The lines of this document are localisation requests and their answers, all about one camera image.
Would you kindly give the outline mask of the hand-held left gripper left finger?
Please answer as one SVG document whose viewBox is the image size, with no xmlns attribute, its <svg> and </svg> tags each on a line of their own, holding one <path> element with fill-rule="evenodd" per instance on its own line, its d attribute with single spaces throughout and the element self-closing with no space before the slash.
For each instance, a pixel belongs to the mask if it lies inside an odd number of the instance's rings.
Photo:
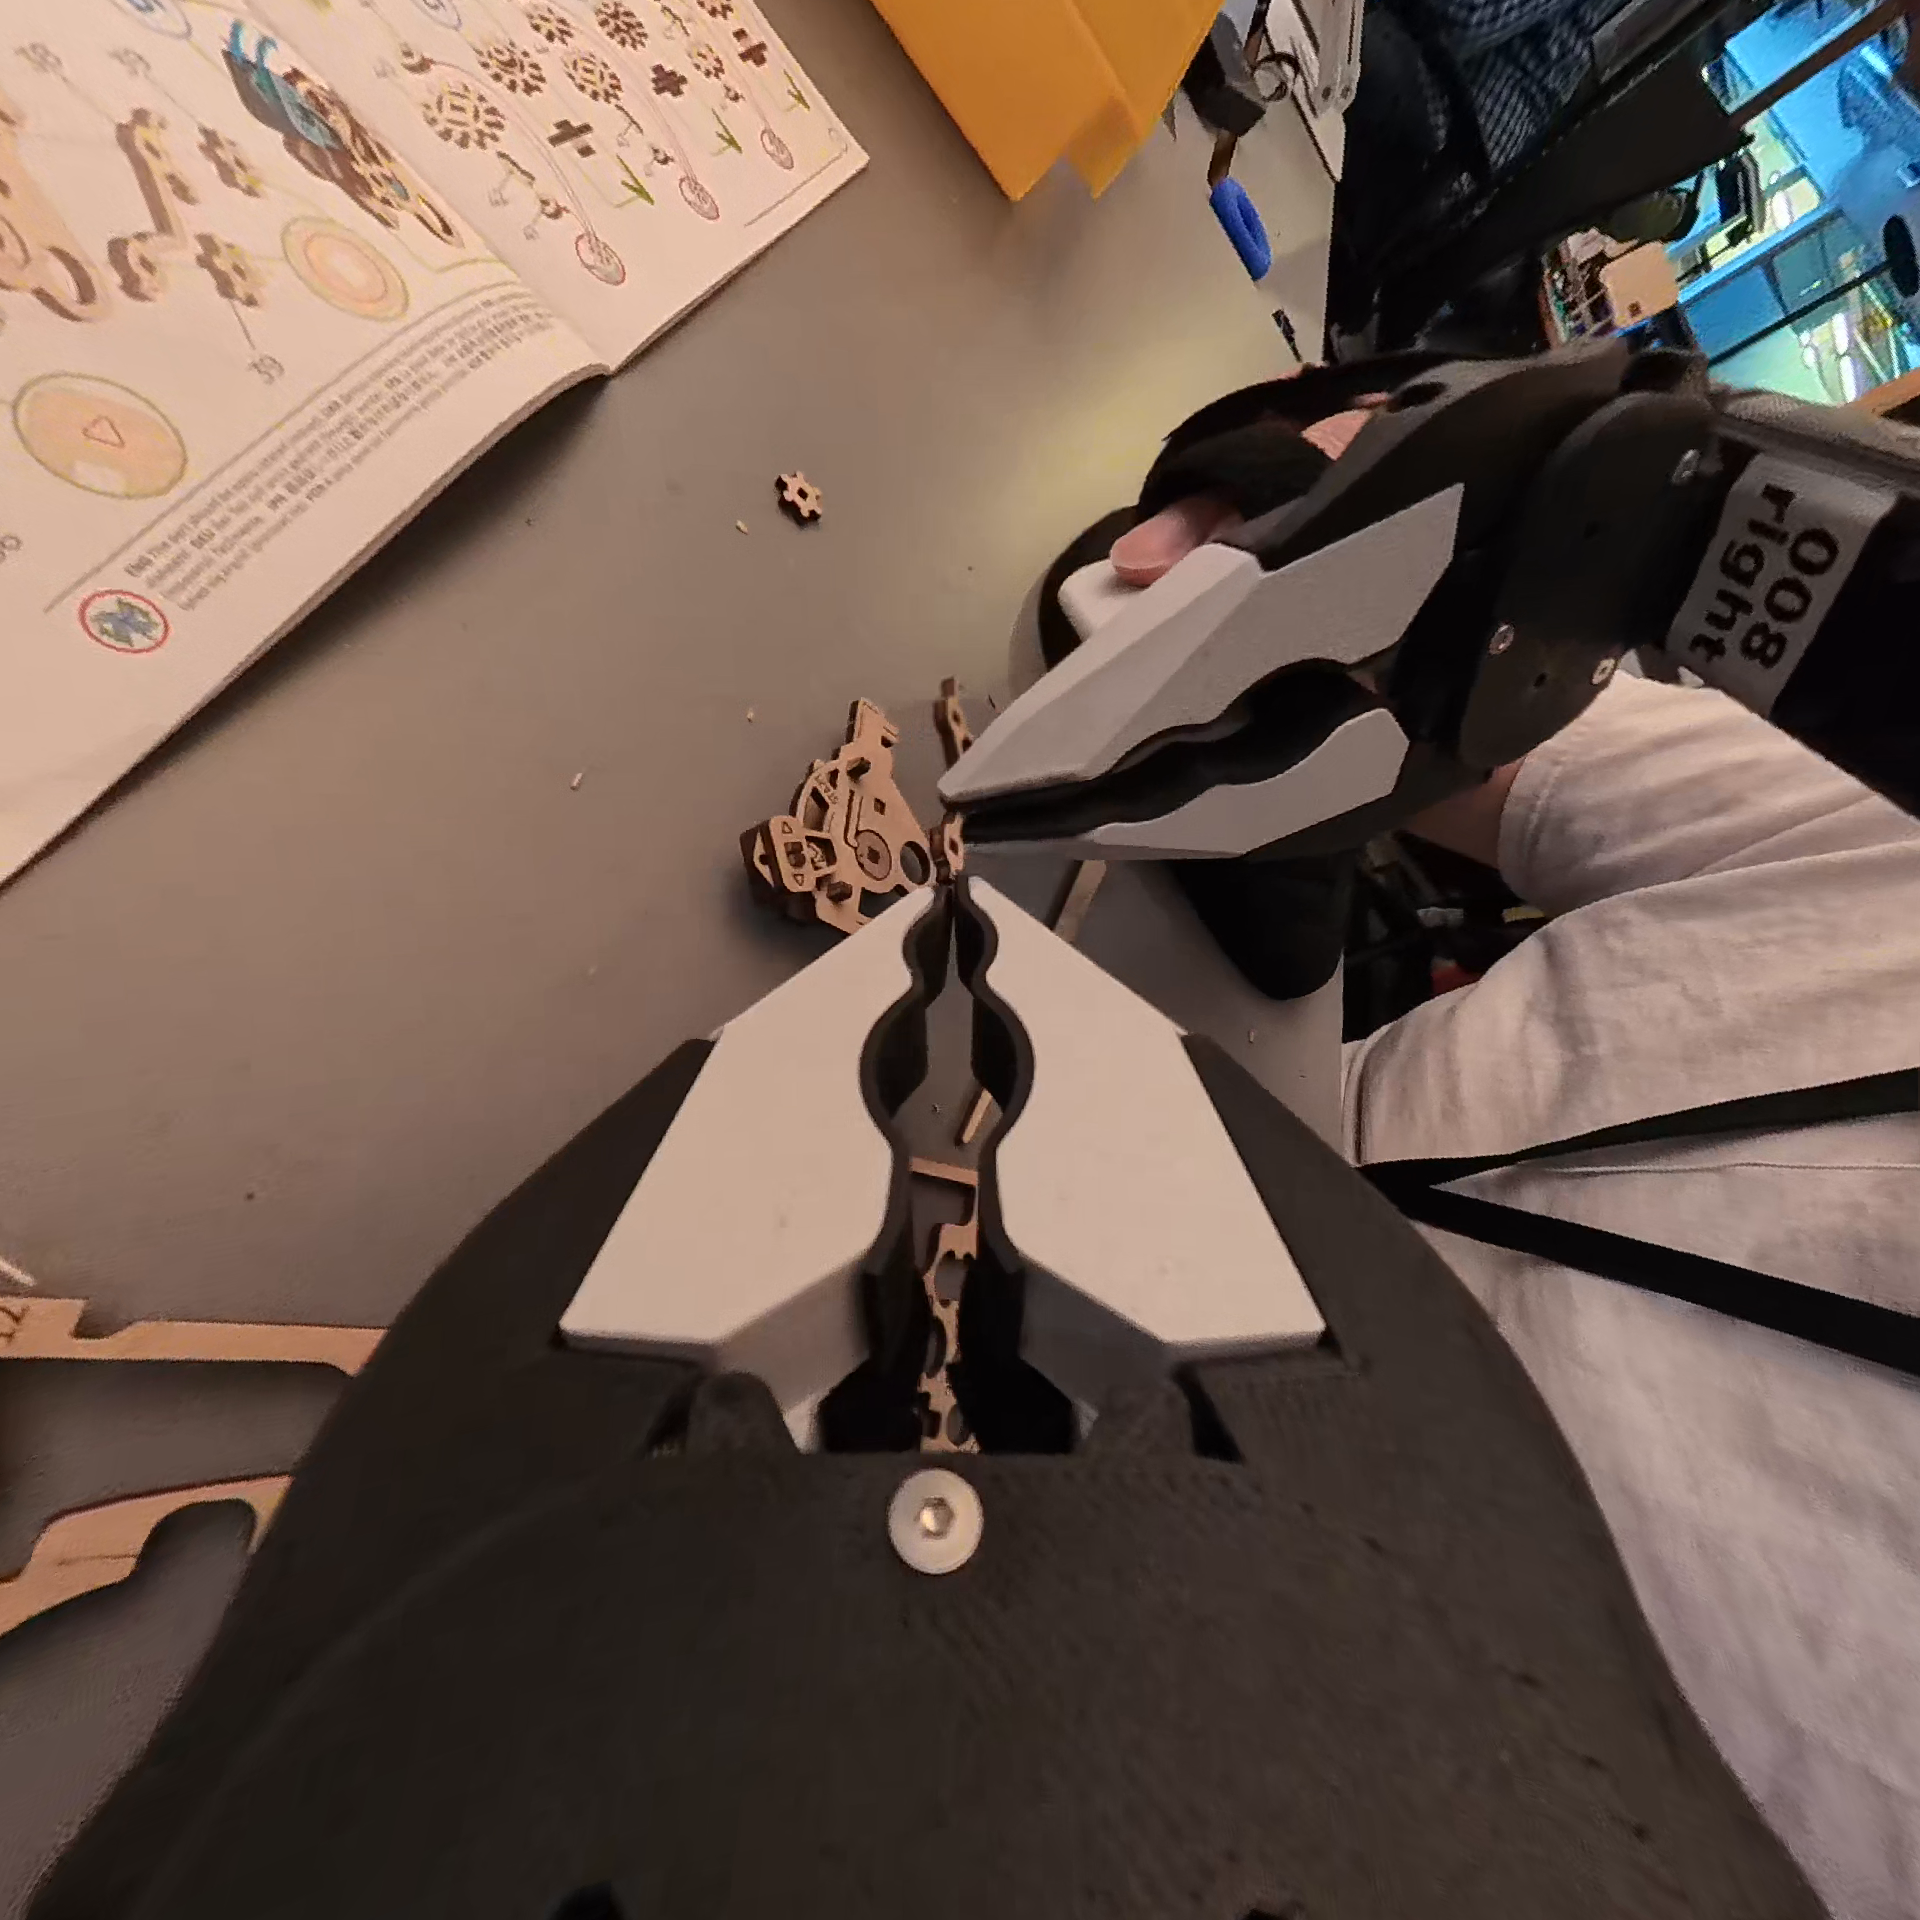
<svg viewBox="0 0 1920 1920">
<path fill-rule="evenodd" d="M 874 1349 L 856 1273 L 896 1187 L 874 1047 L 925 1007 L 946 905 L 901 898 L 710 1034 L 559 1317 L 572 1351 L 752 1377 L 821 1444 L 821 1407 Z"/>
</svg>

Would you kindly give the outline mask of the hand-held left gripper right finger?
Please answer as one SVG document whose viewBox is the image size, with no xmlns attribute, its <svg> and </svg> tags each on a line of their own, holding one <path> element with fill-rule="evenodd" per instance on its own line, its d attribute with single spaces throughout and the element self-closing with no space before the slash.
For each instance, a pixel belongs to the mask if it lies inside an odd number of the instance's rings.
<svg viewBox="0 0 1920 1920">
<path fill-rule="evenodd" d="M 960 883 L 960 975 L 998 1107 L 960 1304 L 981 1451 L 1070 1451 L 1125 1389 L 1318 1346 L 1186 1032 L 984 881 Z"/>
</svg>

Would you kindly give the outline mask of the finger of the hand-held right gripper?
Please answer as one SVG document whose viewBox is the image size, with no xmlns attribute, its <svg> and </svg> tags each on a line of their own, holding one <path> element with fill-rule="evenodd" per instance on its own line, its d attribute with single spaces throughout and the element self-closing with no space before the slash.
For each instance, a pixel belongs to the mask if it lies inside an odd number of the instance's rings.
<svg viewBox="0 0 1920 1920">
<path fill-rule="evenodd" d="M 1202 545 L 1014 700 L 940 789 L 954 810 L 1088 784 L 1208 725 L 1294 666 L 1355 667 L 1404 632 L 1454 560 L 1452 484 L 1275 569 Z"/>
<path fill-rule="evenodd" d="M 1387 801 L 1410 743 L 1381 708 L 1352 708 L 1320 738 L 1287 719 L 1173 738 L 1109 776 L 960 805 L 970 848 L 1115 860 L 1247 858 Z"/>
</svg>

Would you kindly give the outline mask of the wooden crank part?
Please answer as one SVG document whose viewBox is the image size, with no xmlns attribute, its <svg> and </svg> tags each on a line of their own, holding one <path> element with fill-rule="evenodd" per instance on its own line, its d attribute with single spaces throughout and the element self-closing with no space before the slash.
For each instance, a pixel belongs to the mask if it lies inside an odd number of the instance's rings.
<svg viewBox="0 0 1920 1920">
<path fill-rule="evenodd" d="M 942 746 L 944 773 L 950 773 L 974 746 L 963 689 L 954 677 L 940 683 L 933 703 L 933 727 Z M 942 801 L 940 823 L 931 834 L 931 853 L 938 883 L 955 881 L 966 867 L 965 823 L 946 801 Z"/>
</svg>

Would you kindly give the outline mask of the wooden vehicle model assembly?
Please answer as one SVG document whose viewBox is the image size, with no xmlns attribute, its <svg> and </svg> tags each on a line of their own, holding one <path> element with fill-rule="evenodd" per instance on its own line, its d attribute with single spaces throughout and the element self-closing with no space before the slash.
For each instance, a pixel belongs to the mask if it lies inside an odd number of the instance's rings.
<svg viewBox="0 0 1920 1920">
<path fill-rule="evenodd" d="M 786 812 L 741 834 L 752 900 L 853 935 L 933 884 L 933 848 L 896 780 L 896 722 L 855 700 L 835 754 L 814 759 Z"/>
</svg>

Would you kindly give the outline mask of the person's right forearm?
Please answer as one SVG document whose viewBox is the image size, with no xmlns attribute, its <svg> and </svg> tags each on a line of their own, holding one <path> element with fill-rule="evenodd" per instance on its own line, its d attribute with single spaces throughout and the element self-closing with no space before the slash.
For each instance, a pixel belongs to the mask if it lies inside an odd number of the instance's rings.
<svg viewBox="0 0 1920 1920">
<path fill-rule="evenodd" d="M 1916 992 L 1916 820 L 1714 690 L 1622 677 L 1419 837 L 1549 924 L 1568 996 Z"/>
</svg>

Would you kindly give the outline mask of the yellow plastic bin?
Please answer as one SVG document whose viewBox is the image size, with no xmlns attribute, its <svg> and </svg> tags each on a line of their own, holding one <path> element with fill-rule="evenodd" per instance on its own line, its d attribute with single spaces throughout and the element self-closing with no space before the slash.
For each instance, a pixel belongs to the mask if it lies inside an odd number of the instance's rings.
<svg viewBox="0 0 1920 1920">
<path fill-rule="evenodd" d="M 1147 143 L 1219 3 L 877 3 L 1007 202 L 1058 163 L 1099 197 Z"/>
</svg>

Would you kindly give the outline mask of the laser-cut plywood sheet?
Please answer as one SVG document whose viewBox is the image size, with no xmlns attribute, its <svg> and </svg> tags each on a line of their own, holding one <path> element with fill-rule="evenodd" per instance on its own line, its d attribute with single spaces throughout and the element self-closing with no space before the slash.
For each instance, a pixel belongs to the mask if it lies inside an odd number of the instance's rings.
<svg viewBox="0 0 1920 1920">
<path fill-rule="evenodd" d="M 93 1335 L 79 1329 L 84 1311 L 83 1300 L 7 1296 L 4 1361 L 302 1365 L 352 1378 L 386 1335 L 383 1329 L 181 1320 L 143 1320 Z M 250 1515 L 246 1547 L 258 1547 L 291 1484 L 291 1475 L 202 1481 L 55 1515 L 42 1528 L 21 1569 L 3 1580 L 3 1634 L 127 1583 L 151 1536 L 184 1512 L 240 1506 Z"/>
</svg>

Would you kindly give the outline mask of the open instruction booklet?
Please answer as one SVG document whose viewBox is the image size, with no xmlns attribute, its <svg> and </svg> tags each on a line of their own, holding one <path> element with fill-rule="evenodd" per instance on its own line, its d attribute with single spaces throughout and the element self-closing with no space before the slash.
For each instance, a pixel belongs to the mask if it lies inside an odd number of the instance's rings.
<svg viewBox="0 0 1920 1920">
<path fill-rule="evenodd" d="M 3 4 L 3 876 L 866 165 L 758 4 Z"/>
</svg>

